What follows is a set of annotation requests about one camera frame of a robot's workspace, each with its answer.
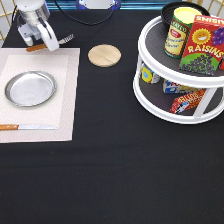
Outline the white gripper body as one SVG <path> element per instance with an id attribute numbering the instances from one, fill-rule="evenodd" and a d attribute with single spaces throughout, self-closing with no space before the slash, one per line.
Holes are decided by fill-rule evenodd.
<path id="1" fill-rule="evenodd" d="M 59 43 L 53 29 L 42 18 L 39 18 L 33 25 L 28 23 L 19 25 L 18 31 L 28 47 L 34 44 L 34 39 L 41 39 L 50 51 L 55 51 L 59 48 Z"/>

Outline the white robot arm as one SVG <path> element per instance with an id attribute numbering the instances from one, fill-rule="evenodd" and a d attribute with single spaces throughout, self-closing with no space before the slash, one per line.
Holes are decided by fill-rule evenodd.
<path id="1" fill-rule="evenodd" d="M 50 16 L 45 0 L 15 0 L 16 6 L 24 24 L 18 26 L 18 31 L 28 46 L 33 45 L 33 39 L 42 39 L 50 51 L 59 48 L 59 43 L 52 27 L 48 23 Z"/>

